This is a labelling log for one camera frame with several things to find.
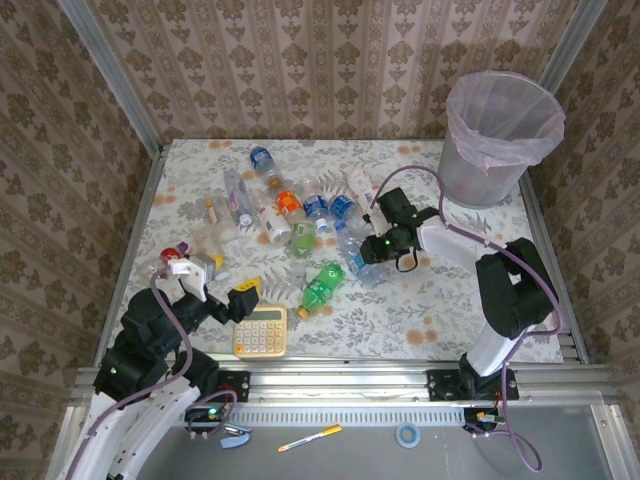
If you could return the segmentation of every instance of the pen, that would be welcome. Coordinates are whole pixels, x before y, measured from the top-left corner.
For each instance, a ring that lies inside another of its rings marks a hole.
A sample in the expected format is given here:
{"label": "pen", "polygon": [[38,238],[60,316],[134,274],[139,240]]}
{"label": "pen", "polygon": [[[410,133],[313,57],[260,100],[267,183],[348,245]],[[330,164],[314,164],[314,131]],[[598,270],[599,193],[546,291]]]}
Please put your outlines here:
{"label": "pen", "polygon": [[308,437],[301,438],[300,440],[296,440],[295,442],[287,443],[286,445],[278,448],[279,452],[286,452],[287,450],[299,447],[300,445],[304,445],[305,443],[309,443],[312,440],[316,440],[317,438],[326,437],[327,435],[331,435],[332,433],[338,433],[342,431],[342,427],[340,425],[334,425],[333,427],[329,427],[322,432],[314,433],[313,435],[309,435]]}

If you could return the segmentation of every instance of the calculator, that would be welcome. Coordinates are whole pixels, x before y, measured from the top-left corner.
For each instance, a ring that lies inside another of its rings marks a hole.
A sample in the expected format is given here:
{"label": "calculator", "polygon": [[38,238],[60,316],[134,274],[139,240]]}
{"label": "calculator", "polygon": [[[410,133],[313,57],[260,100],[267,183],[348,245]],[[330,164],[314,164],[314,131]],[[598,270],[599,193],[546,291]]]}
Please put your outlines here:
{"label": "calculator", "polygon": [[279,357],[286,349],[287,309],[283,305],[258,305],[233,330],[236,357]]}

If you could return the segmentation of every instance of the gray floor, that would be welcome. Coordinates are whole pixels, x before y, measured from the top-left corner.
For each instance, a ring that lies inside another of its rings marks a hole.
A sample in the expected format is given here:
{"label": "gray floor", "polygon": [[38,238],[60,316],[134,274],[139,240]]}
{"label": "gray floor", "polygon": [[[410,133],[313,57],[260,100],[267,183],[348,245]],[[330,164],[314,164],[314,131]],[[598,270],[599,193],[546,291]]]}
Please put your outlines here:
{"label": "gray floor", "polygon": [[349,428],[285,453],[277,447],[318,429],[256,428],[247,445],[224,451],[217,439],[192,442],[174,428],[138,479],[611,478],[589,408],[514,409],[513,420],[540,452],[542,474],[525,469],[508,438],[473,440],[459,428],[422,428],[411,450],[398,446],[393,428]]}

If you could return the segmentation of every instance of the patterned wallpaper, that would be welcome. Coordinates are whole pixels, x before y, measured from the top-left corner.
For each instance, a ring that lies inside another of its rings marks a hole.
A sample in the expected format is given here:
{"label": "patterned wallpaper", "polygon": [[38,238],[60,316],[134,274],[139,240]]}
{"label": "patterned wallpaper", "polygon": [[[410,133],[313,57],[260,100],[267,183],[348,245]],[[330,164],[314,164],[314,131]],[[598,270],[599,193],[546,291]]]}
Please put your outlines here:
{"label": "patterned wallpaper", "polygon": [[55,2],[0,2],[0,478],[42,478],[149,159]]}
{"label": "patterned wallpaper", "polygon": [[558,91],[566,138],[532,177],[596,362],[640,452],[640,1],[609,1]]}
{"label": "patterned wallpaper", "polygon": [[440,138],[469,72],[539,79],[578,0],[88,0],[165,142]]}

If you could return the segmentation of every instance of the blue tape roll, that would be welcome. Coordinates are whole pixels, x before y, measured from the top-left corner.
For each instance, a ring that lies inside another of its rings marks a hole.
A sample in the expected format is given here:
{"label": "blue tape roll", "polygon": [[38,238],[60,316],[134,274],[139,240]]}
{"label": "blue tape roll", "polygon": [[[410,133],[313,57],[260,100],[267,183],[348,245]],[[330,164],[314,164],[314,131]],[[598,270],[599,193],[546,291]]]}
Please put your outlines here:
{"label": "blue tape roll", "polygon": [[420,430],[413,423],[403,423],[396,429],[396,440],[401,447],[413,448],[420,443]]}

